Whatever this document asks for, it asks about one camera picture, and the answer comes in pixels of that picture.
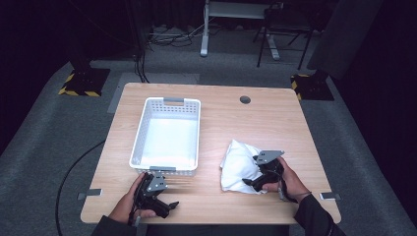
sleeve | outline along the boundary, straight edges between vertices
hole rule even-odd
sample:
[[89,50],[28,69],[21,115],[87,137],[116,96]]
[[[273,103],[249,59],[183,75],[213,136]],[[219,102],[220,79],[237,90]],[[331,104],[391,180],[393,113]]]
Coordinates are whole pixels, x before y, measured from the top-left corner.
[[305,229],[306,236],[345,236],[313,195],[301,201],[294,218]]
[[137,229],[135,227],[117,222],[107,216],[103,216],[97,226],[95,226],[91,236],[136,236],[136,231]]

white plastic basket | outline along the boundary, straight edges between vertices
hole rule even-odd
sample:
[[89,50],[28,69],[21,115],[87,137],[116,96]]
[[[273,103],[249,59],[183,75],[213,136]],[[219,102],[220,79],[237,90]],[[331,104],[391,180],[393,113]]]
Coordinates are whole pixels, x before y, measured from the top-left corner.
[[199,100],[149,97],[135,138],[131,167],[139,172],[195,175],[199,159]]

chair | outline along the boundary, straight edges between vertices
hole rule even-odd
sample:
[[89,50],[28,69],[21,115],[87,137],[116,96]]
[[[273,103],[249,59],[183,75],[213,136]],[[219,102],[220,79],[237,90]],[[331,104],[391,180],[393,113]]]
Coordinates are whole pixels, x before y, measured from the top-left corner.
[[294,0],[283,2],[281,0],[274,1],[269,5],[267,9],[265,9],[263,25],[256,33],[253,40],[255,42],[259,34],[262,34],[261,50],[259,53],[257,67],[260,67],[261,65],[261,59],[265,49],[277,49],[265,47],[265,41],[269,36],[276,34],[294,35],[294,37],[288,42],[288,45],[291,45],[301,34],[305,33],[306,43],[304,45],[304,49],[302,50],[303,54],[301,56],[300,63],[298,64],[298,70],[300,70],[314,30],[312,24],[309,21],[309,16],[311,16],[311,14],[306,14],[306,11],[303,11],[304,9],[302,4],[302,1]]

crumpled white fabric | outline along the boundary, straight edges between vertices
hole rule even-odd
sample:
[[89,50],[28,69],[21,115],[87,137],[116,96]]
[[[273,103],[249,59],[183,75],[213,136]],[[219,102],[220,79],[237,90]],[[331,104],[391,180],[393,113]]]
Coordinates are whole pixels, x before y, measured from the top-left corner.
[[267,191],[255,191],[252,186],[246,185],[242,179],[255,180],[262,175],[253,156],[258,155],[260,149],[235,140],[221,161],[221,189],[223,191],[237,191],[245,194],[264,194]]

human hand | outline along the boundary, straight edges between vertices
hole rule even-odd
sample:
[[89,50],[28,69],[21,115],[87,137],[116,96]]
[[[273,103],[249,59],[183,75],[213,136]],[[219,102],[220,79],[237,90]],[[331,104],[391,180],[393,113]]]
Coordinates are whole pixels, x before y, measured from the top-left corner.
[[[116,207],[108,215],[109,218],[114,219],[118,222],[127,224],[129,221],[129,213],[132,209],[134,202],[135,191],[138,188],[139,184],[142,182],[145,173],[141,173],[138,178],[133,183],[132,187],[129,189],[129,192],[125,194],[117,203]],[[135,212],[134,219],[138,216],[142,218],[155,217],[156,213],[151,209],[140,209]]]
[[[282,178],[285,181],[286,187],[287,187],[287,194],[290,198],[295,199],[298,204],[301,203],[301,201],[309,196],[311,192],[304,186],[304,184],[301,182],[300,178],[298,178],[298,175],[292,170],[284,158],[281,156],[277,157],[279,163],[281,163],[282,167],[284,168],[284,171],[282,173]],[[278,188],[282,188],[282,183],[267,183],[263,185],[263,189],[267,191],[278,191]]]

